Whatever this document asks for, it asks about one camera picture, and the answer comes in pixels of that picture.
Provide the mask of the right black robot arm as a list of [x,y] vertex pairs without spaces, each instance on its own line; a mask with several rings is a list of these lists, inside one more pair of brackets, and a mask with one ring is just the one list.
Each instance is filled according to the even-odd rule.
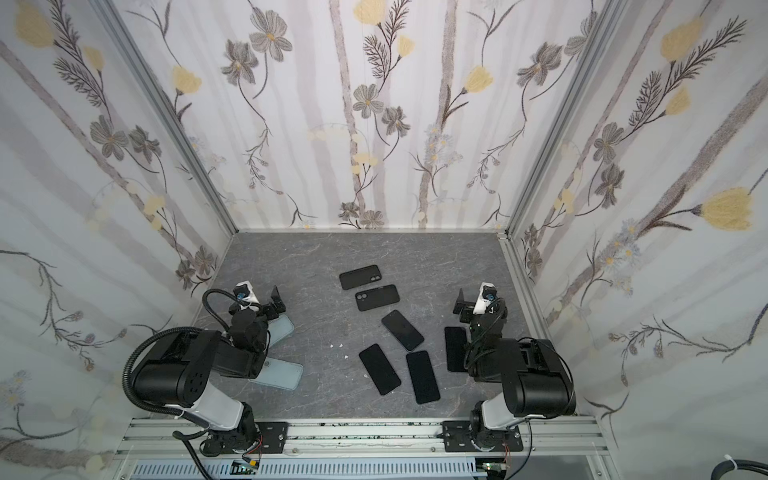
[[477,383],[501,386],[496,396],[476,404],[466,422],[443,423],[445,448],[456,451],[519,451],[515,436],[531,420],[551,420],[576,410],[572,373],[549,340],[505,338],[509,309],[491,283],[478,297],[459,294],[453,314],[468,327],[445,329],[447,369]]

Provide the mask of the black phone with blue edge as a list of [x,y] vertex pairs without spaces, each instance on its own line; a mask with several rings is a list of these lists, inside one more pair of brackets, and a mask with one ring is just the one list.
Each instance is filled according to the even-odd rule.
[[398,310],[385,315],[381,323],[407,351],[414,351],[424,342],[424,336]]

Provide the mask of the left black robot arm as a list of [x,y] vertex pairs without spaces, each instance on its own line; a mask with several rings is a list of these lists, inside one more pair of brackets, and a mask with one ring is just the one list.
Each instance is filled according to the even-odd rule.
[[231,292],[205,291],[202,304],[221,328],[173,327],[143,341],[126,361],[123,391],[141,410],[198,426],[199,433],[173,436],[187,447],[200,438],[204,456],[257,451],[265,439],[252,408],[220,391],[210,376],[256,379],[271,345],[269,323],[286,312],[285,303],[277,288],[261,302],[242,282]]

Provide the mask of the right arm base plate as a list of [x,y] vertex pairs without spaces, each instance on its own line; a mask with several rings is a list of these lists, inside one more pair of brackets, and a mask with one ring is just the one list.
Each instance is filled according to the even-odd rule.
[[450,453],[522,452],[523,439],[519,427],[489,430],[482,423],[469,420],[446,420],[442,424],[444,449]]

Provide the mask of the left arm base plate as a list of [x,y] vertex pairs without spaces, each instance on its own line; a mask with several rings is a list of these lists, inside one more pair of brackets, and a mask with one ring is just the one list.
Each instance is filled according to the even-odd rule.
[[200,444],[206,457],[239,454],[281,454],[287,437],[287,422],[262,422],[230,431],[212,431]]

